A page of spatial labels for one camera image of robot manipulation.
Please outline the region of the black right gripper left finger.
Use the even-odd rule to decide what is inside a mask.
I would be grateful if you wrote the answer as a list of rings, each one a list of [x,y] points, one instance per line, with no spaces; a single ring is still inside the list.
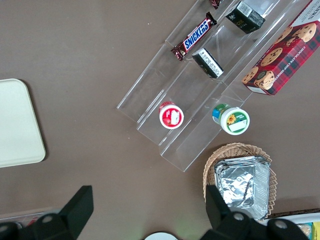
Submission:
[[[59,213],[48,213],[19,231],[21,240],[76,240],[94,211],[93,188],[82,186]]]

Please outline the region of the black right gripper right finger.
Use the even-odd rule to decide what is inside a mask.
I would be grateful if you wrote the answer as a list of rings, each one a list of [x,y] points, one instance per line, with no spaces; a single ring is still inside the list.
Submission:
[[[266,227],[240,211],[232,211],[214,185],[206,186],[206,213],[211,229],[202,240],[264,240]]]

